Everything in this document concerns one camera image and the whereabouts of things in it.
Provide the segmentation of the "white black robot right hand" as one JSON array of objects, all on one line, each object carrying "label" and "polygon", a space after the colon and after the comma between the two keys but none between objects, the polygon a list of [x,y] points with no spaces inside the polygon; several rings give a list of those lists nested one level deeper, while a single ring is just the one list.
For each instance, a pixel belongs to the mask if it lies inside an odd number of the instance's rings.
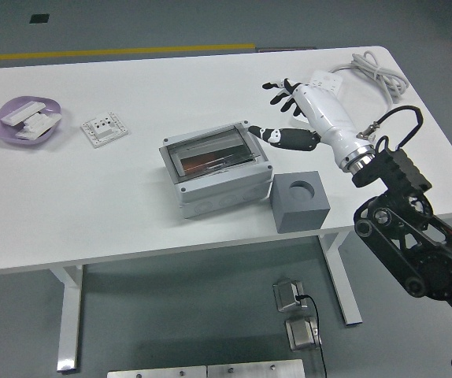
[{"label": "white black robot right hand", "polygon": [[338,167],[352,175],[372,161],[372,145],[358,137],[358,130],[349,115],[329,90],[288,79],[265,83],[263,88],[279,88],[279,94],[270,103],[275,105],[285,99],[281,110],[286,112],[295,106],[294,115],[303,115],[309,122],[309,128],[270,129],[251,125],[249,133],[285,150],[311,151],[318,143],[326,144],[332,148]]}]

